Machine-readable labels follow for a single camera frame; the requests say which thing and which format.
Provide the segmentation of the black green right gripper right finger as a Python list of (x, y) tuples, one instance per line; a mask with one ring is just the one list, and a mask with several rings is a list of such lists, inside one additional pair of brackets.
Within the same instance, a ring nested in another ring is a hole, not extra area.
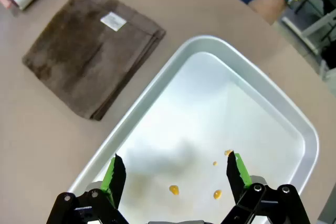
[(235, 206), (222, 223), (252, 223), (257, 216), (266, 217), (269, 223), (309, 223), (299, 193), (291, 184), (270, 188), (258, 177), (252, 181), (241, 156), (230, 152), (226, 175)]

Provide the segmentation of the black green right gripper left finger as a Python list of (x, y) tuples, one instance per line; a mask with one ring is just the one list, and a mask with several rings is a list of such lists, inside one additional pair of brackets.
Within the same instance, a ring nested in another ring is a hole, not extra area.
[(115, 155), (100, 187), (76, 196), (64, 192), (57, 196), (47, 223), (126, 223), (118, 210), (126, 180), (123, 160)]

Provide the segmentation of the person's left hand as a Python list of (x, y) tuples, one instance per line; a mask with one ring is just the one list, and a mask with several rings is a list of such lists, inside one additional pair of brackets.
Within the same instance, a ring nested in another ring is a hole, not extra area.
[(286, 8), (285, 0), (251, 0), (248, 6), (272, 25)]

